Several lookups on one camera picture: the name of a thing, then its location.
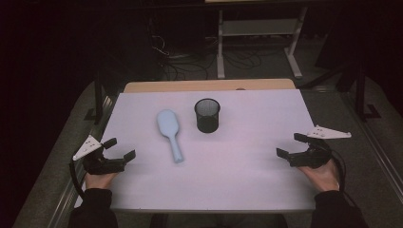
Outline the wooden table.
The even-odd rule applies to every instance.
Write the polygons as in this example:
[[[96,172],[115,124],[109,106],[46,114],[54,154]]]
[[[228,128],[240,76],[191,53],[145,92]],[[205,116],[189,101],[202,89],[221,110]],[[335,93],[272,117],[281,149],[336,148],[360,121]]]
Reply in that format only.
[[[268,89],[296,89],[296,86],[290,79],[134,82],[125,86],[124,93]]]

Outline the black mesh pen cup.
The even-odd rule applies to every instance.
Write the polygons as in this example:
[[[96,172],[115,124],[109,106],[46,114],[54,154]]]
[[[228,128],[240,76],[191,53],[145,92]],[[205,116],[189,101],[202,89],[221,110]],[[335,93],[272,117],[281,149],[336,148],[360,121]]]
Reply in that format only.
[[[220,104],[211,98],[199,100],[194,110],[197,118],[197,128],[202,133],[213,133],[219,128]]]

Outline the person's right hand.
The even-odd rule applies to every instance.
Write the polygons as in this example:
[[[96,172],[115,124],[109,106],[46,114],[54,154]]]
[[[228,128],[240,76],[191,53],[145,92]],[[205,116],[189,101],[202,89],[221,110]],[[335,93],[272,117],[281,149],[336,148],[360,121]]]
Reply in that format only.
[[[302,166],[298,170],[308,178],[319,192],[340,190],[338,172],[333,160],[329,160],[326,164],[316,169]]]

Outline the white table sheet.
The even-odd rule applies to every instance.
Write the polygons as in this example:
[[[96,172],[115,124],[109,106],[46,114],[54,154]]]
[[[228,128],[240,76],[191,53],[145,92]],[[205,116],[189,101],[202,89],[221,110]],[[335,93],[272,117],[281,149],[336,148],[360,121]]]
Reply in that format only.
[[[219,128],[196,125],[194,106],[206,96],[219,102]],[[183,162],[175,163],[157,115],[176,114]],[[291,212],[314,208],[314,188],[277,156],[306,149],[295,133],[313,129],[296,89],[124,93],[103,135],[117,143],[108,158],[136,151],[112,183],[116,210],[148,212]]]

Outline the person's left hand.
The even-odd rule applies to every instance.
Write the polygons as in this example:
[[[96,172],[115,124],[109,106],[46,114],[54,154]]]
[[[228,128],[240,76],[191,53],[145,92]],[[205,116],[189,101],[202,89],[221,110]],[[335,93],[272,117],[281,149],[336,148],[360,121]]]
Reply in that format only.
[[[86,189],[109,189],[112,181],[118,176],[117,173],[104,175],[85,175]]]

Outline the metal floor rail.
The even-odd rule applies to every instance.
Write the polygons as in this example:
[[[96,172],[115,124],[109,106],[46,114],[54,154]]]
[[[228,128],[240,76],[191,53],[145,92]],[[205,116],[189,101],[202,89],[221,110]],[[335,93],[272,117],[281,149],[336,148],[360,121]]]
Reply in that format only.
[[[361,117],[356,113],[354,108],[354,101],[350,97],[349,94],[342,93],[340,95],[341,100],[349,109],[353,119],[355,120],[356,124],[363,132],[367,142],[369,143],[370,147],[372,148],[374,157],[379,164],[381,170],[383,171],[385,177],[387,178],[388,182],[390,183],[392,189],[394,190],[396,196],[398,197],[401,204],[403,204],[403,179],[396,171],[395,167],[393,166],[391,160],[385,153],[384,148],[381,146],[379,140],[375,137],[374,132],[372,129],[361,119]]]
[[[63,181],[60,183],[62,189],[58,195],[57,205],[46,228],[67,228],[69,213],[78,199],[70,175],[70,162],[88,135],[97,139],[102,138],[115,103],[115,96],[104,96],[101,99],[100,120],[97,118],[98,101],[95,96],[79,98],[70,112],[61,136],[56,142],[56,154],[51,153],[55,159],[51,164],[57,166],[52,167],[50,172],[55,174],[57,171],[62,171]]]

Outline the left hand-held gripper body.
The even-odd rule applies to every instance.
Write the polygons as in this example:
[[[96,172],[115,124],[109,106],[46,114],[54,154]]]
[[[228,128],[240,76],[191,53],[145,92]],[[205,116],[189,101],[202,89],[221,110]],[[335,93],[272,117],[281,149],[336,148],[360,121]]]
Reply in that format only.
[[[123,172],[125,170],[125,160],[107,159],[104,156],[104,151],[102,142],[89,135],[72,156],[72,160],[76,162],[83,159],[84,169],[91,175]]]

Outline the black metal stand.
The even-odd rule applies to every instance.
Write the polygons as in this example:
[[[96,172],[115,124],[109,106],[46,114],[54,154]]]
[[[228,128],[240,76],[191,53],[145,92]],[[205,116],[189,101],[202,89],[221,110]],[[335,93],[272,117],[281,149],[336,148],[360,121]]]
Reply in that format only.
[[[99,124],[103,117],[106,115],[106,105],[108,102],[108,96],[105,91],[100,72],[97,72],[95,74],[93,85],[95,105],[93,108],[87,111],[85,120],[93,121],[95,124]]]
[[[366,69],[362,63],[358,64],[358,73],[355,82],[355,112],[359,119],[366,123],[368,119],[378,119],[380,114],[373,104],[365,103]]]

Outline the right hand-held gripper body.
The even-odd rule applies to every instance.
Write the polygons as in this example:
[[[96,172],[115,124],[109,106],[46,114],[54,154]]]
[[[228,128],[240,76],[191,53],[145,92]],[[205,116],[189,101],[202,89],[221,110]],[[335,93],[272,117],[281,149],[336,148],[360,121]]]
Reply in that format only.
[[[320,125],[316,125],[303,135],[313,138],[313,140],[311,143],[307,143],[308,149],[305,152],[289,154],[288,162],[292,167],[309,166],[314,169],[319,168],[332,158],[332,149],[325,142],[326,140],[352,137],[350,132],[342,132]]]

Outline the white metal desk frame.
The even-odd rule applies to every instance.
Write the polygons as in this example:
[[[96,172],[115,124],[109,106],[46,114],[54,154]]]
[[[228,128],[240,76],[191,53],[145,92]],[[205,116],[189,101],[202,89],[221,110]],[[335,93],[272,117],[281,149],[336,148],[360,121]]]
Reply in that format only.
[[[225,78],[223,61],[223,38],[234,36],[254,36],[254,35],[291,35],[292,42],[284,49],[289,66],[294,77],[300,79],[302,73],[295,59],[294,52],[297,41],[304,24],[307,7],[300,10],[298,18],[294,19],[263,19],[263,20],[235,20],[226,21],[223,19],[223,11],[219,11],[218,22],[218,54],[217,73],[219,79]]]

